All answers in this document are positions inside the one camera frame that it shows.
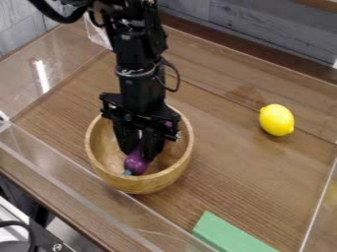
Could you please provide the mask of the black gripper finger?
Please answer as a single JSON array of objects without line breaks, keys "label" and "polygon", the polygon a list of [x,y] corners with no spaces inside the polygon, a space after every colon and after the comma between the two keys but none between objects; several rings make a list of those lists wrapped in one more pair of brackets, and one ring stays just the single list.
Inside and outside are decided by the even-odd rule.
[{"label": "black gripper finger", "polygon": [[154,161],[155,157],[162,153],[165,146],[163,134],[146,128],[142,130],[142,156],[147,161]]},{"label": "black gripper finger", "polygon": [[126,122],[114,123],[114,131],[122,152],[129,155],[139,142],[138,128]]}]

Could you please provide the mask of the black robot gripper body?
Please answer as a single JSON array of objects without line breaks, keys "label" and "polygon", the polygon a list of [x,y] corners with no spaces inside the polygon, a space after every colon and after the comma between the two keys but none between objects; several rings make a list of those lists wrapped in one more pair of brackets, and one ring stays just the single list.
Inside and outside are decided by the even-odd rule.
[{"label": "black robot gripper body", "polygon": [[102,93],[102,115],[105,118],[133,124],[138,132],[151,128],[169,141],[178,140],[182,116],[166,103],[166,93],[175,92],[166,85],[165,69],[133,71],[118,68],[121,82],[118,93]]}]

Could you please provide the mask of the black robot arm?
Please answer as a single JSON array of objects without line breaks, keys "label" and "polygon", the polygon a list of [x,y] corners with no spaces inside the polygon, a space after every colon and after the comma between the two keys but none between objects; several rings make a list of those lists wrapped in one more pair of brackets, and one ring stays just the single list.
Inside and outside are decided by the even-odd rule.
[{"label": "black robot arm", "polygon": [[101,94],[102,116],[113,121],[121,150],[151,161],[167,141],[175,141],[182,117],[166,104],[166,94],[179,90],[166,84],[171,63],[163,52],[169,48],[157,0],[55,0],[75,8],[60,15],[46,0],[28,0],[36,9],[62,24],[87,16],[106,31],[117,54],[115,73],[121,91]]}]

